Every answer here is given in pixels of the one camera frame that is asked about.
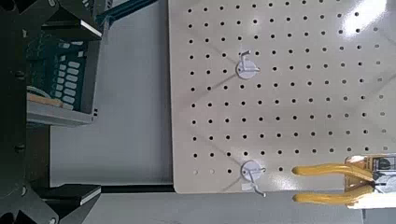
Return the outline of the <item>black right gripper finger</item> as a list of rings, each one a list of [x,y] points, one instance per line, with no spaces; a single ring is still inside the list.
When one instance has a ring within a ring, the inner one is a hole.
[[[97,41],[102,32],[89,10],[89,0],[53,0],[55,12],[41,29],[65,41]]]
[[[35,224],[82,224],[101,196],[100,185],[63,184],[34,186],[37,208],[31,214]]]

